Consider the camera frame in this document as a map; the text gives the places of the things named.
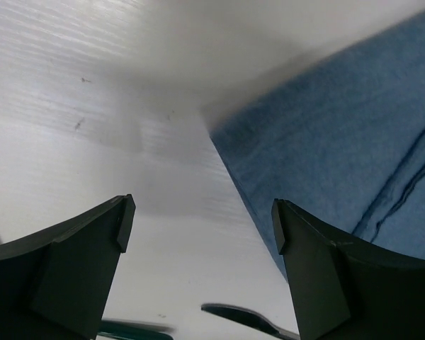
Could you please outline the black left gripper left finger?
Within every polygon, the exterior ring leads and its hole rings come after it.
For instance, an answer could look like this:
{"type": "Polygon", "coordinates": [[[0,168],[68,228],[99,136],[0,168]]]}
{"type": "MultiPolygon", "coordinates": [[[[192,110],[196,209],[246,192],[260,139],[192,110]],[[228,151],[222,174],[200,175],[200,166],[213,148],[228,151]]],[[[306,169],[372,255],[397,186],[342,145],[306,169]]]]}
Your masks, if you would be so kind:
{"type": "Polygon", "coordinates": [[[116,196],[0,245],[0,339],[95,339],[135,214],[116,196]]]}

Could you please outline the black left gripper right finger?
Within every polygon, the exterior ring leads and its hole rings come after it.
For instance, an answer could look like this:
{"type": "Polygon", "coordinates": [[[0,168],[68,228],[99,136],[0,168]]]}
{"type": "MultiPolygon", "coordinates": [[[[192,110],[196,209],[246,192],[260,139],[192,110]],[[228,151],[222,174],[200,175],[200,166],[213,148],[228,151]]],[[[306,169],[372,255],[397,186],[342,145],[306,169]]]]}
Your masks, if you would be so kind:
{"type": "Polygon", "coordinates": [[[275,200],[273,229],[302,339],[425,339],[425,260],[275,200]]]}

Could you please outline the blue cloth napkin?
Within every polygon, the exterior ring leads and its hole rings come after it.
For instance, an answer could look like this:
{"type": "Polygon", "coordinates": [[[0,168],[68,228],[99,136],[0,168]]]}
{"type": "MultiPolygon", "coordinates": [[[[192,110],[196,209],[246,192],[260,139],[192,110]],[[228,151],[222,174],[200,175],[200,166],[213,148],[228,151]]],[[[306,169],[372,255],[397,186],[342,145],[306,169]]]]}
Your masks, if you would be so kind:
{"type": "Polygon", "coordinates": [[[211,139],[280,270],[275,199],[425,259],[425,11],[277,87],[211,139]]]}

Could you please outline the silver butter knife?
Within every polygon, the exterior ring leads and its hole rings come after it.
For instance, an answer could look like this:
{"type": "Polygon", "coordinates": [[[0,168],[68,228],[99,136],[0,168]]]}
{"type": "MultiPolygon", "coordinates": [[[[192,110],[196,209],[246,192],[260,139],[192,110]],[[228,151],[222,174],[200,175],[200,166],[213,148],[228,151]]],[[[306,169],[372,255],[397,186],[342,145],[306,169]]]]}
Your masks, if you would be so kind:
{"type": "Polygon", "coordinates": [[[277,327],[263,315],[247,308],[212,302],[204,303],[200,308],[204,312],[250,327],[277,339],[300,339],[299,334],[277,327]]]}

